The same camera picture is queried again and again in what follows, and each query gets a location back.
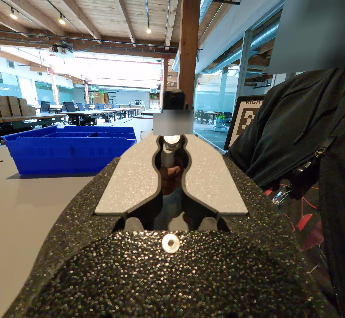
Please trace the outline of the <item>row of office desks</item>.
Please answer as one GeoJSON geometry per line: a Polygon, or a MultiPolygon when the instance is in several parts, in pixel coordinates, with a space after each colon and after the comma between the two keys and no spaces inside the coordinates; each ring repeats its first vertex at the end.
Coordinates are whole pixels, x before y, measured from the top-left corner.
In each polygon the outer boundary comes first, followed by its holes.
{"type": "Polygon", "coordinates": [[[108,109],[96,109],[96,110],[85,110],[76,112],[62,112],[62,113],[36,113],[35,115],[28,116],[9,116],[1,117],[0,126],[1,129],[8,130],[21,130],[23,128],[33,128],[35,126],[47,126],[56,122],[61,122],[62,118],[68,117],[76,121],[77,125],[81,125],[81,121],[88,119],[97,119],[102,116],[105,117],[106,121],[111,118],[116,118],[116,113],[121,112],[125,114],[126,118],[137,117],[139,114],[156,113],[156,110],[141,110],[139,107],[122,107],[122,108],[108,108],[108,109]]]}

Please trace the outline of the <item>ceiling heater unit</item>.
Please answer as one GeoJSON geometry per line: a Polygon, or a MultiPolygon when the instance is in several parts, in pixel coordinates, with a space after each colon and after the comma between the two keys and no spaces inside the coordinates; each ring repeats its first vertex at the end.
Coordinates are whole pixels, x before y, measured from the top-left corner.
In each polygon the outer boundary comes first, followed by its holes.
{"type": "Polygon", "coordinates": [[[50,53],[59,53],[63,55],[72,54],[73,49],[67,43],[53,44],[49,47],[50,53]]]}

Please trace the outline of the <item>framed black white marker board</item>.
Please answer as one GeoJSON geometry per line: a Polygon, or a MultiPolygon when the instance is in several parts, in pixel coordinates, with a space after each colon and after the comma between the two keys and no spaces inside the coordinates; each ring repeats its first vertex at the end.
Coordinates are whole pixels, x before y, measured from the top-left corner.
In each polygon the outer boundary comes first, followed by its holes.
{"type": "Polygon", "coordinates": [[[233,142],[253,121],[256,113],[263,103],[264,98],[265,95],[238,97],[224,145],[225,151],[231,147],[233,142]]]}

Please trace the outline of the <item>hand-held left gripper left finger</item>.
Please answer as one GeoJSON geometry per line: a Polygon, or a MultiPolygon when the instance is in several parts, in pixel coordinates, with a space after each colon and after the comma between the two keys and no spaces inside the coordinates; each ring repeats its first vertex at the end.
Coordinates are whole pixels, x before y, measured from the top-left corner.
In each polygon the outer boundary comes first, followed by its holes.
{"type": "Polygon", "coordinates": [[[155,165],[161,150],[158,140],[159,136],[149,135],[123,153],[95,214],[132,214],[159,196],[161,176],[155,165]]]}

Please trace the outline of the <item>black key fob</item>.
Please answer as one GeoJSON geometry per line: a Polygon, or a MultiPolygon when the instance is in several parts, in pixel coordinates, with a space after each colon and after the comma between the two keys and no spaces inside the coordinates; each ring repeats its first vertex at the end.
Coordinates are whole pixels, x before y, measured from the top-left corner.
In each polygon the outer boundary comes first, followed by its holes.
{"type": "Polygon", "coordinates": [[[301,178],[303,178],[303,176],[305,176],[305,174],[307,173],[307,170],[309,169],[309,167],[313,164],[312,161],[306,161],[304,164],[299,165],[298,167],[296,167],[292,172],[291,172],[291,179],[293,181],[298,181],[301,178]]]}

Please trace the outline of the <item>thick wooden post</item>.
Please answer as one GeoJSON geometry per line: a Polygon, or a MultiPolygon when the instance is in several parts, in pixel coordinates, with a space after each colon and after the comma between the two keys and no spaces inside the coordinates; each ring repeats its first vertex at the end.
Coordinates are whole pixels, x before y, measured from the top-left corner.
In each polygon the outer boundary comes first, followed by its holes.
{"type": "Polygon", "coordinates": [[[181,1],[178,89],[185,94],[185,108],[192,109],[201,0],[181,1]]]}

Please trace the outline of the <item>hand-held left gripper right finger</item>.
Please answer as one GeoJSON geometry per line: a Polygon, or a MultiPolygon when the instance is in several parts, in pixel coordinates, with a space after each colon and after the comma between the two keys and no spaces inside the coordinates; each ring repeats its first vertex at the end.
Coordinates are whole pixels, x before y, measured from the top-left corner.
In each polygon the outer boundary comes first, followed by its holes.
{"type": "Polygon", "coordinates": [[[182,181],[187,197],[214,214],[248,214],[222,155],[196,135],[184,135],[188,166],[182,181]]]}

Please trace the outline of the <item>metal carabiner clip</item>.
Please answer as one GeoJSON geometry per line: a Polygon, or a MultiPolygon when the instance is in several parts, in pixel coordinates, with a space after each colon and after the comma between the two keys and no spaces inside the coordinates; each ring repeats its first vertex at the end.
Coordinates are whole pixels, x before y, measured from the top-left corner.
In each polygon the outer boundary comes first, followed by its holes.
{"type": "Polygon", "coordinates": [[[281,206],[283,201],[289,196],[292,191],[293,186],[291,184],[282,186],[281,190],[272,198],[272,203],[274,206],[281,206]]]}

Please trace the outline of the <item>person's right hand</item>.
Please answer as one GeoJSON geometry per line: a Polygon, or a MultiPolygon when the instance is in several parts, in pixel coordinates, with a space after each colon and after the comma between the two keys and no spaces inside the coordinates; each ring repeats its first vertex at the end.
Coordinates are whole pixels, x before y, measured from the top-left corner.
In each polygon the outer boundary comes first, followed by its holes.
{"type": "Polygon", "coordinates": [[[179,166],[170,168],[162,166],[159,172],[162,178],[162,194],[163,196],[170,195],[180,186],[181,168],[179,166]]]}

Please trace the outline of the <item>row of office chairs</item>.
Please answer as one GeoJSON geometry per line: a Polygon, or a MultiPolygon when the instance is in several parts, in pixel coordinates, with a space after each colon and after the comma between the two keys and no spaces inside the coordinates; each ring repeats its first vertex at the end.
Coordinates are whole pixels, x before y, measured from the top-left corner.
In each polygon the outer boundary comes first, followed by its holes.
{"type": "Polygon", "coordinates": [[[102,118],[106,122],[116,119],[116,113],[122,112],[122,109],[114,108],[95,108],[86,109],[84,105],[74,102],[63,102],[62,106],[53,106],[47,102],[41,102],[40,113],[62,113],[68,118],[68,124],[77,126],[95,126],[97,119],[102,118]]]}

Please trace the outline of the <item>black shirt red print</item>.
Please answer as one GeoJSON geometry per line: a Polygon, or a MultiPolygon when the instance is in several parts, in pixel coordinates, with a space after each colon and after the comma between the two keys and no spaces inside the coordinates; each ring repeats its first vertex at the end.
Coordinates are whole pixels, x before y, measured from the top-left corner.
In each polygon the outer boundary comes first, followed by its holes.
{"type": "Polygon", "coordinates": [[[280,192],[287,193],[275,207],[296,239],[307,273],[313,276],[326,297],[333,298],[319,208],[319,182],[316,180],[313,184],[294,187],[288,192],[289,186],[289,180],[281,179],[267,188],[265,194],[272,200],[280,192]]]}

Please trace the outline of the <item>blue plastic bin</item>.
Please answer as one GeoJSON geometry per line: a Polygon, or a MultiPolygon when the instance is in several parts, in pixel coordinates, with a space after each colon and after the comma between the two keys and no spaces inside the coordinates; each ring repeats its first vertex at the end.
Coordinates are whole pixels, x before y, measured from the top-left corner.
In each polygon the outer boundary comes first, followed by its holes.
{"type": "Polygon", "coordinates": [[[2,137],[20,175],[98,173],[136,143],[133,127],[49,126],[2,137]]]}

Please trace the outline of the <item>stack of cardboard boxes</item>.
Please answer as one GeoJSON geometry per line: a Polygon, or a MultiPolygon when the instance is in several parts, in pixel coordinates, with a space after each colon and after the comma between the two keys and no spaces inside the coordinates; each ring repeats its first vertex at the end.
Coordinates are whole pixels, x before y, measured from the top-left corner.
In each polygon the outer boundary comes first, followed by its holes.
{"type": "Polygon", "coordinates": [[[0,117],[36,116],[36,109],[27,100],[15,96],[0,96],[0,117]]]}

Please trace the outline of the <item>thin wooden post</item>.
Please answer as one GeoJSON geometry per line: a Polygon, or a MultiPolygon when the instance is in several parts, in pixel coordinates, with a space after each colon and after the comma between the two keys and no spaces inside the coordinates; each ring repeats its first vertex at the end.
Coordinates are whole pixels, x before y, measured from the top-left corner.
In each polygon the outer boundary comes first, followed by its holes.
{"type": "Polygon", "coordinates": [[[160,108],[163,108],[164,92],[167,89],[168,67],[169,67],[169,59],[164,57],[162,59],[162,75],[161,75],[160,92],[159,92],[160,108]]]}

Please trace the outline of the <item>silver hex bolt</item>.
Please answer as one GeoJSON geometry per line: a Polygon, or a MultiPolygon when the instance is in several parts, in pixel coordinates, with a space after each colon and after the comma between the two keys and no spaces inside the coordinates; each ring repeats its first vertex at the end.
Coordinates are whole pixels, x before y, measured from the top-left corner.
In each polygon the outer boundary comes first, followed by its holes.
{"type": "Polygon", "coordinates": [[[175,152],[180,148],[181,135],[164,136],[163,141],[164,141],[166,150],[175,152]]]}

